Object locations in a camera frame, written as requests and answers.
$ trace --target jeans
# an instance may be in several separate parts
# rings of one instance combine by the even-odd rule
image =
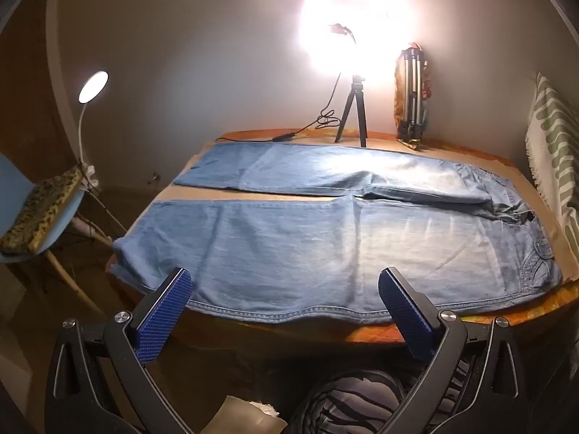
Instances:
[[[174,183],[276,194],[353,194],[441,207],[476,205],[470,213],[516,222],[529,212],[509,180],[475,166],[335,145],[217,143]]]
[[[112,270],[148,292],[184,267],[193,278],[189,308],[263,323],[388,322],[377,292],[388,266],[438,308],[463,314],[505,309],[560,283],[536,217],[500,220],[477,207],[354,195],[157,202],[115,241]]]

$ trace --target leopard print cushion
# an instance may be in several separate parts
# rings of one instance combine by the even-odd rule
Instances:
[[[61,176],[37,183],[13,226],[0,238],[0,251],[5,254],[36,253],[82,178],[79,167],[74,166]]]

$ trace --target black cable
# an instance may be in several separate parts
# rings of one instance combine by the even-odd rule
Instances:
[[[271,139],[269,140],[236,140],[236,139],[228,139],[227,137],[219,137],[217,139],[215,139],[215,141],[217,140],[228,140],[228,141],[271,141]]]
[[[356,38],[354,37],[354,34],[352,33],[351,30],[349,30],[347,27],[342,26],[341,24],[333,24],[331,26],[332,31],[338,34],[348,34],[352,40],[354,41],[354,44],[356,44]],[[295,131],[295,132],[288,132],[288,133],[283,133],[281,135],[277,135],[272,139],[269,140],[235,140],[235,139],[228,139],[227,137],[219,137],[218,139],[215,139],[215,141],[217,140],[228,140],[228,141],[262,141],[262,142],[268,142],[268,141],[286,141],[286,140],[291,140],[292,138],[294,138],[297,134],[299,134],[300,132],[303,132],[304,130],[306,130],[308,127],[311,127],[312,125],[316,124],[316,126],[314,127],[315,130],[319,130],[319,129],[324,129],[326,127],[339,127],[340,126],[340,122],[341,119],[339,117],[337,117],[336,115],[334,115],[336,113],[336,111],[334,109],[330,109],[329,111],[326,111],[326,109],[329,108],[329,105],[331,104],[332,100],[334,99],[334,95],[336,93],[336,88],[338,87],[338,82],[340,81],[340,77],[342,76],[342,72],[340,72],[338,74],[338,77],[336,78],[336,82],[334,83],[334,89],[332,89],[332,94],[329,97],[328,103],[322,108],[322,110],[320,111],[320,115],[316,118],[315,121],[313,121],[312,123],[309,123],[307,126],[302,127],[299,131]]]
[[[94,192],[93,194],[95,196],[99,196],[100,193],[98,192],[98,189],[96,189],[90,182],[89,178],[86,176],[86,172],[85,172],[85,168],[83,168],[82,163],[80,162],[80,158],[77,159],[78,162],[78,167],[80,169],[80,172],[82,173],[83,177],[86,179],[86,184],[87,187],[89,189],[92,189]],[[106,206],[104,205],[104,203],[102,203],[102,207],[105,209],[106,212],[110,213],[111,211],[109,209],[106,208]],[[106,220],[108,221],[109,227],[111,228],[112,234],[114,235],[115,238],[119,238],[119,236],[117,235],[117,232],[115,232],[115,227],[112,226],[112,222],[111,222],[111,218],[108,216],[108,213],[106,214]]]

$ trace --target blue gripper pad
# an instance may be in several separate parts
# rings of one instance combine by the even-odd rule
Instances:
[[[183,268],[177,270],[177,275],[162,291],[135,332],[135,355],[141,364],[154,361],[159,356],[191,297],[192,289],[193,283],[189,271]]]
[[[419,310],[418,305],[430,305],[434,311],[436,308],[425,295],[414,292],[410,284],[404,280],[403,285],[405,284],[414,296],[420,296],[421,301],[417,303],[413,300],[404,290],[393,270],[399,278],[402,278],[395,268],[384,269],[378,278],[378,293],[412,355],[416,359],[429,362],[438,343],[437,332]]]

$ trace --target metal screw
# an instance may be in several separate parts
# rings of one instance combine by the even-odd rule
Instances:
[[[118,312],[115,315],[115,321],[117,323],[125,323],[125,321],[129,318],[131,318],[131,314],[129,312],[125,312],[124,310],[122,312]]]
[[[451,312],[450,310],[445,310],[444,312],[441,312],[440,316],[444,321],[456,320],[456,313]]]
[[[65,321],[63,321],[63,328],[68,330],[72,328],[75,324],[76,320],[74,318],[68,318]]]
[[[499,316],[497,319],[494,320],[501,328],[506,328],[508,326],[508,320],[503,317]]]

